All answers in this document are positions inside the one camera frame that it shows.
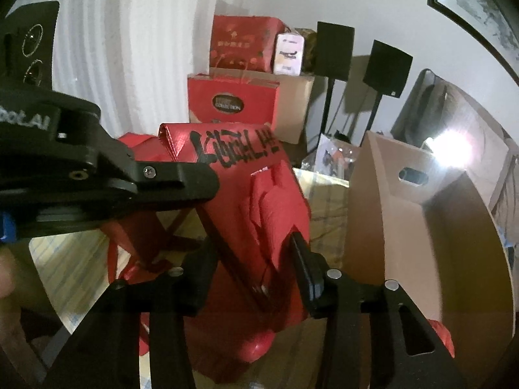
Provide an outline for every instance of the yellow checkered tablecloth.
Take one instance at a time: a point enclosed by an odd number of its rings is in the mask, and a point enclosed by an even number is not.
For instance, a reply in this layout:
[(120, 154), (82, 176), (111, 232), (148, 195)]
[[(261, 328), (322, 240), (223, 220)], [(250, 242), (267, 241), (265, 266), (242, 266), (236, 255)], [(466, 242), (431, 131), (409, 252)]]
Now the yellow checkered tablecloth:
[[(348, 182), (314, 172), (294, 170), (310, 203), (312, 251), (323, 254), (331, 267), (341, 267), (346, 235)], [(174, 215), (160, 215), (164, 224)], [(205, 233), (193, 211), (179, 235), (202, 238)], [(64, 326), (73, 332), (108, 287), (108, 239), (99, 230), (33, 239), (30, 253), (50, 302)], [(119, 250), (118, 269), (129, 254)], [(315, 385), (319, 369), (325, 320), (307, 319), (280, 332), (270, 351), (239, 379), (215, 385), (194, 372), (199, 389), (306, 389)], [(140, 360), (141, 387), (151, 388), (149, 357)]]

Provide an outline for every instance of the white curtain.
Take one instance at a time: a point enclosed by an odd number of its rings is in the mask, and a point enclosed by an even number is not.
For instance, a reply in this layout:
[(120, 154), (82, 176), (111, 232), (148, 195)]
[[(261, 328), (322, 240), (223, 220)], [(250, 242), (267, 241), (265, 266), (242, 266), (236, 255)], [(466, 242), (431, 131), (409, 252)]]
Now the white curtain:
[[(47, 0), (17, 0), (21, 5)], [(187, 122), (190, 73), (207, 72), (212, 19), (251, 0), (58, 0), (53, 88), (100, 106), (114, 137)]]

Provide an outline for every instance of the framed picture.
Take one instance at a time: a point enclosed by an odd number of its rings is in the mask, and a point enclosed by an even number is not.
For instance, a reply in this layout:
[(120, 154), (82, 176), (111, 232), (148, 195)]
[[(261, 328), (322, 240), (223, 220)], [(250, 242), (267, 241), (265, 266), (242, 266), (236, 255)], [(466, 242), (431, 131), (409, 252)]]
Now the framed picture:
[(519, 85), (519, 37), (495, 0), (428, 0), (476, 38)]

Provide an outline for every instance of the oval label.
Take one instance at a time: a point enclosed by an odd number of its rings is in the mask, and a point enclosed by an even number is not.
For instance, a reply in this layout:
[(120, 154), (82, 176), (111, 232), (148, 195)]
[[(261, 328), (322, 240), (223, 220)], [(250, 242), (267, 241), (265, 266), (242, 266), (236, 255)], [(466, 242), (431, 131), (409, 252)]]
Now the oval label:
[(213, 106), (226, 114), (237, 114), (243, 111), (245, 104), (237, 96), (221, 93), (213, 98)]

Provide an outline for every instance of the black pole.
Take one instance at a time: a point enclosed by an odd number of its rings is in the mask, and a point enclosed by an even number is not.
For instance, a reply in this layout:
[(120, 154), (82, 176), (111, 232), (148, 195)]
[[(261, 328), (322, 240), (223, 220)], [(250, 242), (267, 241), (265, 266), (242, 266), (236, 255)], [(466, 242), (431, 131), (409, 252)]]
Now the black pole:
[(319, 138), (321, 138), (321, 134), (326, 133), (326, 124), (328, 124), (328, 113), (330, 112), (330, 104), (332, 103), (332, 93), (334, 84), (335, 79), (328, 77), (328, 89), (326, 90), (326, 101), (324, 102), (323, 119), (321, 122)]
[[(373, 121), (375, 121), (375, 116), (377, 115), (378, 106), (380, 105), (381, 100), (382, 100), (382, 92), (377, 92), (377, 97), (375, 98), (375, 104), (373, 105), (373, 109), (371, 110), (371, 115), (369, 116), (368, 125), (366, 126), (366, 131), (371, 130), (371, 126), (373, 125)], [(366, 133), (364, 132), (364, 136), (362, 136), (362, 141), (360, 142), (360, 146), (362, 146), (365, 136), (366, 136)]]

